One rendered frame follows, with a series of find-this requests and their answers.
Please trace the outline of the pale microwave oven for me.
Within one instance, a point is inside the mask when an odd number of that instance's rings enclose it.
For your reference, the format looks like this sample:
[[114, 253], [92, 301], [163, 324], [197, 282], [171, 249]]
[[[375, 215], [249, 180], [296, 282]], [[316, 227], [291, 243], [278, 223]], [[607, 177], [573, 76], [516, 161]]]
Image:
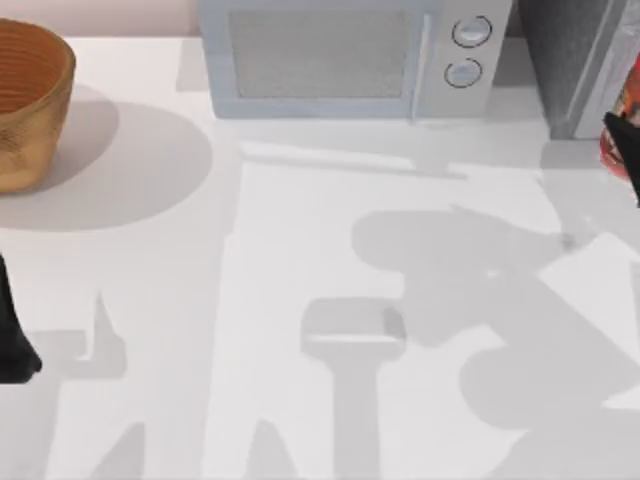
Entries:
[[[416, 120], [474, 118], [484, 113], [493, 88], [506, 27], [513, 0], [431, 0], [436, 10], [431, 16], [429, 55]], [[483, 45], [466, 49], [452, 40], [457, 21], [485, 16], [493, 33]], [[483, 76], [475, 85], [454, 89], [444, 80], [445, 68], [464, 58], [473, 58], [483, 66]]]

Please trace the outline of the round microwave knob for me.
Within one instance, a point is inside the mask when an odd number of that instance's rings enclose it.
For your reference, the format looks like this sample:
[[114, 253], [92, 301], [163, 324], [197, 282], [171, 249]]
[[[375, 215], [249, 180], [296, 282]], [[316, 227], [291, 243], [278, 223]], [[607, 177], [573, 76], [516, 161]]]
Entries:
[[493, 25], [485, 16], [474, 16], [456, 22], [452, 40], [461, 48], [473, 49], [486, 43], [493, 33]]
[[445, 82], [454, 89], [469, 88], [478, 83], [482, 76], [483, 66], [470, 57], [450, 63], [443, 74]]

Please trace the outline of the microwave oven door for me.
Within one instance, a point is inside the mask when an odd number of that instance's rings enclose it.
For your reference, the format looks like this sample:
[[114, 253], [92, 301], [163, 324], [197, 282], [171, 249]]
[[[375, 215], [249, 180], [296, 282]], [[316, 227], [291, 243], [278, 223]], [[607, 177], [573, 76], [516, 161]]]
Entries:
[[431, 0], [198, 0], [224, 119], [411, 118]]

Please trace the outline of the grey cabinet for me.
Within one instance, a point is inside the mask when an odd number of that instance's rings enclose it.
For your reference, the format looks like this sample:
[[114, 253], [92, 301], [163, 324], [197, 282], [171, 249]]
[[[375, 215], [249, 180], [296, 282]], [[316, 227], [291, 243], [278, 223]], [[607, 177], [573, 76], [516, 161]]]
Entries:
[[640, 0], [519, 0], [550, 135], [600, 136], [640, 53]]

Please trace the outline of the woven brown basket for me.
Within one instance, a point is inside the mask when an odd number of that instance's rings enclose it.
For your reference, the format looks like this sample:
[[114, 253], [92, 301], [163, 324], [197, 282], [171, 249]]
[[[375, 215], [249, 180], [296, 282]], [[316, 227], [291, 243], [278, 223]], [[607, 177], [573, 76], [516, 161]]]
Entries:
[[0, 18], [0, 194], [47, 175], [73, 91], [76, 55], [53, 31]]

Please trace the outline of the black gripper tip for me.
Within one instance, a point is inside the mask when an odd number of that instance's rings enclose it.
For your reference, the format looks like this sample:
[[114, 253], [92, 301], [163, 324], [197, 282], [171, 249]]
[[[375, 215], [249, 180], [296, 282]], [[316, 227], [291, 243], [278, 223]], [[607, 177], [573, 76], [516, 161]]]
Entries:
[[18, 320], [6, 263], [0, 254], [0, 385], [26, 384], [41, 370], [42, 360]]

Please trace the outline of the red patterned can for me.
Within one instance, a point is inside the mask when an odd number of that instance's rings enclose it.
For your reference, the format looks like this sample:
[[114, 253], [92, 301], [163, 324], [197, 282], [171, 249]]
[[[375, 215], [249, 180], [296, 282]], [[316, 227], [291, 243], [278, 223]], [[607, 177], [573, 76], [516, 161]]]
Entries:
[[[640, 127], [640, 53], [629, 70], [612, 113]], [[628, 180], [622, 156], [607, 128], [601, 133], [599, 146], [603, 165], [615, 176]]]

